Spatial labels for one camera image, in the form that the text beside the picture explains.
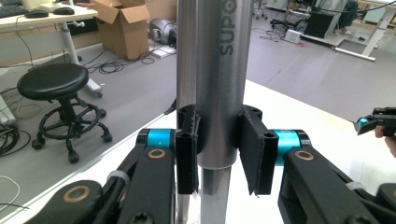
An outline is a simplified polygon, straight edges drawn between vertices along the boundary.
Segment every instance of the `white desk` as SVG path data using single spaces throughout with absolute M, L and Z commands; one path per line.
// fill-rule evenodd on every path
M 359 3 L 367 4 L 367 5 L 372 5 L 376 7 L 381 7 L 384 6 L 385 4 L 389 4 L 393 2 L 393 0 L 359 0 Z M 392 4 L 389 6 L 385 7 L 385 13 L 382 16 L 381 20 L 376 24 L 375 29 L 371 33 L 367 45 L 364 48 L 362 53 L 357 53 L 354 51 L 346 50 L 346 49 L 341 49 L 341 48 L 335 48 L 336 51 L 343 52 L 345 54 L 350 54 L 359 58 L 363 58 L 365 60 L 369 61 L 375 61 L 374 57 L 370 57 L 371 52 L 377 46 L 378 42 L 382 39 L 384 36 L 385 32 L 387 31 L 387 27 L 391 20 L 393 19 L 393 16 L 396 13 L 396 4 Z
M 244 104 L 262 110 L 262 120 L 269 129 L 305 130 L 316 150 L 352 179 L 363 183 L 369 192 L 375 193 L 383 182 L 396 182 L 396 159 L 390 155 L 383 139 L 376 139 L 373 133 L 357 136 L 349 121 L 250 81 L 247 82 Z M 159 116 L 148 124 L 148 127 L 175 128 L 176 120 L 174 112 L 168 116 Z M 134 147 L 137 133 L 131 134 L 95 161 L 25 204 L 30 207 L 29 210 L 19 209 L 0 220 L 0 223 L 14 224 L 26 221 L 41 209 L 56 189 L 71 182 L 92 179 L 105 184 L 109 172 L 117 169 L 129 150 Z M 282 167 L 276 167 L 271 195 L 260 198 L 248 196 L 248 184 L 240 160 L 237 160 L 231 175 L 227 223 L 283 223 L 276 203 L 282 172 Z M 198 217 L 199 206 L 199 196 L 194 195 L 191 197 L 188 223 L 197 223 L 194 221 Z
M 71 62 L 78 64 L 78 56 L 76 54 L 72 37 L 66 23 L 68 21 L 80 21 L 93 18 L 94 16 L 97 16 L 97 12 L 93 9 L 87 9 L 85 7 L 72 6 L 72 8 L 75 10 L 75 15 L 62 16 L 50 13 L 47 18 L 40 19 L 26 19 L 21 16 L 0 19 L 0 32 L 14 33 L 9 37 L 1 39 L 2 44 L 0 45 L 0 62 L 6 62 L 20 57 L 29 57 L 29 52 L 26 46 L 24 46 L 24 44 L 15 34 L 16 27 L 18 27 L 20 35 L 22 35 L 23 40 L 29 46 L 29 49 L 33 54 L 51 52 L 54 49 L 67 48 Z M 24 35 L 25 33 L 29 33 L 29 29 L 49 26 L 56 23 L 60 24 L 61 26 L 61 31 L 59 32 Z M 98 95 L 102 94 L 102 88 L 91 79 L 87 85 Z

